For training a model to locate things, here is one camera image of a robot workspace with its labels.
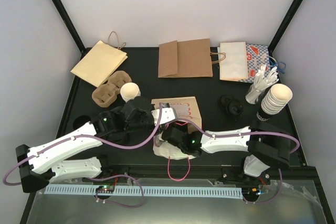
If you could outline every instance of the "black metal frame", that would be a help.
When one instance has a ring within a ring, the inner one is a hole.
[[[283,36],[286,28],[288,27],[290,21],[292,20],[294,14],[296,13],[296,11],[298,10],[300,4],[302,3],[303,0],[293,0],[290,8],[288,9],[283,21],[281,22],[273,40],[271,41],[268,49],[270,52],[270,55],[272,55],[272,52],[274,51],[276,45],[279,43],[281,37]],[[84,44],[82,43],[69,15],[67,14],[67,11],[64,7],[64,5],[62,4],[61,0],[52,0],[52,2],[54,3],[57,11],[59,12],[60,16],[62,17],[65,25],[67,26],[71,36],[73,37],[78,49],[81,52],[81,58],[85,56],[85,54],[90,50],[90,48],[85,48]],[[71,111],[71,107],[72,104],[74,102],[74,98],[78,89],[78,85],[79,85],[79,78],[75,77],[74,81],[72,83],[71,86],[71,90],[69,93],[69,97],[68,97],[68,101],[60,122],[60,127],[58,129],[57,132],[57,137],[61,137],[64,133],[65,133],[65,127],[66,124],[68,122],[68,118],[69,118],[69,114]],[[283,179],[295,179],[295,180],[312,180],[314,181],[315,187],[317,189],[318,192],[318,196],[320,198],[321,204],[323,206],[323,212],[324,215],[327,219],[328,223],[334,223],[332,214],[331,214],[331,210],[329,208],[327,199],[326,199],[326,195],[323,191],[323,187],[321,185],[321,181],[320,178],[318,176],[318,173],[316,171],[315,167],[310,167],[310,166],[306,166],[306,159],[305,159],[305,155],[303,153],[303,150],[300,149],[300,156],[302,158],[302,166],[301,167],[289,167],[288,169],[283,169],[282,170],[282,174],[283,174]],[[161,178],[166,178],[166,172],[164,174],[162,174],[162,170],[165,170],[165,167],[160,167],[160,166],[156,166],[155,168],[153,168],[152,166],[141,166],[141,167],[124,167],[123,169],[127,169],[129,171],[129,174],[133,175],[134,177],[142,177],[145,176],[146,177],[161,177]],[[277,169],[269,169],[268,170],[269,175],[272,178],[279,178],[279,174]],[[201,178],[202,176],[206,176],[206,178],[219,178],[222,176],[221,174],[221,170],[218,168],[214,168],[214,169],[210,169],[209,167],[207,167],[207,169],[202,169],[202,171],[197,171],[194,170],[192,172],[192,174],[190,174],[191,176],[194,177],[198,177]],[[23,212],[22,215],[22,219],[20,224],[25,224],[27,223],[28,217],[29,217],[29,212],[31,210],[31,207],[33,205],[34,202],[34,198],[35,198],[36,193],[32,193],[29,195],[27,204],[26,204],[26,208]]]

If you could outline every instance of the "perforated white strip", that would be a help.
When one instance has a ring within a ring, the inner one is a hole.
[[[94,195],[97,185],[48,185],[45,194],[59,195]],[[204,198],[235,198],[242,199],[240,188],[225,187],[165,187],[143,186],[145,196],[148,197],[204,197]],[[141,196],[139,187],[116,186],[112,193],[99,193],[109,196]]]

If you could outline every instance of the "brown paper bag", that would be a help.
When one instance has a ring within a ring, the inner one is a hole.
[[[158,70],[159,77],[212,77],[210,39],[161,44]]]
[[[126,53],[101,40],[71,70],[80,79],[98,87],[127,59]]]
[[[179,97],[179,98],[165,98],[165,99],[153,99],[152,104],[155,108],[159,108],[159,103],[169,103],[171,108],[174,108],[178,118],[187,118],[200,128],[202,128],[202,118],[198,109],[196,97]],[[196,127],[192,124],[188,124],[188,132],[192,133],[197,131]]]

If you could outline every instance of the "black table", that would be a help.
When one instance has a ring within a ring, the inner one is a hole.
[[[219,66],[213,65],[214,76],[212,78],[158,78],[158,48],[124,48],[128,59],[118,68],[127,72],[133,82],[138,84],[141,95],[148,99],[192,97],[197,99],[198,107],[202,116],[203,129],[212,131],[225,131],[239,129],[247,126],[252,120],[257,120],[256,112],[260,106],[251,105],[246,102],[245,94],[250,86],[249,83],[221,81],[219,79]],[[93,118],[104,110],[110,110],[115,106],[123,105],[124,102],[118,96],[115,103],[109,108],[101,108],[94,103],[91,94],[95,87],[76,77],[69,103],[66,108],[64,120],[62,121],[59,135],[74,130],[74,121],[80,116]],[[244,111],[238,120],[228,117],[218,105],[218,99],[223,94],[229,94],[242,102]],[[289,134],[296,136],[295,126],[289,109],[283,109],[279,114],[269,120],[273,124]],[[142,142],[149,132],[143,132],[131,136],[133,144]],[[73,156],[71,159],[90,158],[97,155],[108,156],[109,163],[114,165],[127,165],[133,168],[150,167],[162,170],[167,165],[167,159],[153,154],[151,143],[136,150],[120,150],[109,146],[100,146]],[[218,152],[215,154],[203,153],[200,158],[191,160],[192,170],[215,169],[221,166],[239,166],[246,152]],[[300,166],[304,161],[300,152],[291,154],[290,165]],[[174,166],[182,169],[187,166],[186,160],[172,161]]]

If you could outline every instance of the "purple cable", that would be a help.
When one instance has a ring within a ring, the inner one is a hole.
[[[125,205],[125,204],[122,204],[122,203],[118,203],[118,202],[115,202],[115,201],[112,201],[112,200],[105,200],[105,202],[107,203],[111,203],[111,204],[115,204],[117,206],[121,206],[121,207],[126,207],[126,208],[137,208],[137,207],[141,207],[144,203],[144,197],[145,197],[145,194],[143,192],[143,188],[142,186],[140,185],[140,183],[133,177],[129,176],[129,175],[114,175],[114,176],[111,176],[111,177],[107,177],[107,178],[87,178],[87,179],[90,179],[90,180],[93,180],[93,181],[105,181],[105,180],[108,180],[108,179],[113,179],[113,178],[118,178],[118,177],[125,177],[125,178],[130,178],[131,180],[133,180],[140,188],[140,191],[141,191],[141,201],[140,203],[134,205],[134,206],[129,206],[129,205]],[[96,199],[97,200],[100,200],[100,201],[103,201],[102,199],[99,199],[98,198],[98,192],[96,193]]]
[[[140,143],[140,144],[133,145],[133,146],[124,146],[124,145],[119,145],[119,144],[110,143],[110,142],[108,142],[108,141],[106,141],[106,140],[104,140],[104,139],[101,139],[101,138],[99,138],[99,137],[92,136],[92,135],[78,135],[78,136],[74,136],[74,138],[77,139],[77,138],[81,138],[81,137],[89,137],[89,138],[93,138],[93,139],[95,139],[95,140],[101,141],[102,143],[107,144],[107,145],[110,145],[110,146],[112,146],[112,147],[116,147],[116,148],[124,149],[124,150],[133,150],[133,149],[140,148],[140,147],[142,147],[143,145],[145,145],[146,143],[148,143],[148,142],[153,138],[153,136],[155,135],[155,133],[157,132],[157,130],[158,130],[159,126],[160,126],[159,122],[160,122],[160,120],[161,120],[161,116],[162,116],[162,104],[161,104],[161,103],[159,104],[159,109],[160,109],[160,110],[159,110],[159,117],[157,118],[158,121],[157,121],[156,126],[155,126],[154,129],[153,129],[153,132],[149,135],[149,137],[147,137],[147,139],[146,139],[145,141],[143,141],[143,142]],[[57,142],[57,143],[51,144],[51,145],[49,145],[48,147],[44,148],[43,150],[37,152],[37,154],[40,155],[40,154],[42,154],[43,152],[45,152],[45,151],[47,151],[47,150],[49,150],[49,149],[51,149],[51,148],[53,148],[53,147],[55,147],[55,146],[57,146],[57,145],[59,145],[59,144],[62,144],[62,143],[64,143],[64,142],[66,142],[66,141],[69,141],[69,140],[71,140],[71,139],[72,139],[72,137],[69,137],[69,138],[63,139],[63,140],[61,140],[61,141],[59,141],[59,142]],[[22,160],[22,161],[20,161],[19,163],[17,163],[15,166],[13,166],[12,169],[10,169],[10,170],[5,174],[5,176],[4,176],[3,179],[2,179],[2,182],[3,182],[6,186],[18,186],[18,185],[21,185],[21,182],[10,183],[10,182],[7,181],[7,178],[8,178],[8,176],[9,176],[9,175],[10,175],[16,168],[18,168],[20,165],[24,164],[25,162],[31,160],[31,159],[34,158],[34,157],[36,157],[36,156],[35,156],[35,155],[32,155],[32,156],[30,156],[30,157],[27,157],[27,158],[25,158],[24,160]]]
[[[268,199],[266,201],[262,201],[262,202],[251,202],[251,201],[247,201],[245,199],[245,197],[243,196],[243,200],[246,203],[250,203],[250,204],[254,204],[254,205],[256,205],[256,204],[261,205],[261,204],[266,204],[266,203],[270,203],[270,202],[274,201],[280,195],[280,193],[282,191],[282,173],[281,173],[280,169],[279,169],[279,176],[280,176],[280,186],[279,186],[279,190],[278,190],[277,194],[275,194],[274,197],[272,197],[272,198],[270,198],[270,199]]]
[[[198,127],[193,121],[185,118],[179,118],[176,121],[184,121],[193,124],[202,134],[213,137],[210,133],[203,131],[200,127]],[[271,136],[281,136],[293,140],[296,143],[296,146],[289,152],[293,153],[300,147],[300,142],[295,137],[279,133],[279,132],[268,132],[268,131],[254,131],[254,132],[244,132],[244,133],[233,133],[233,134],[224,134],[224,135],[215,135],[217,138],[224,138],[224,137],[236,137],[236,136],[249,136],[249,135],[271,135]]]

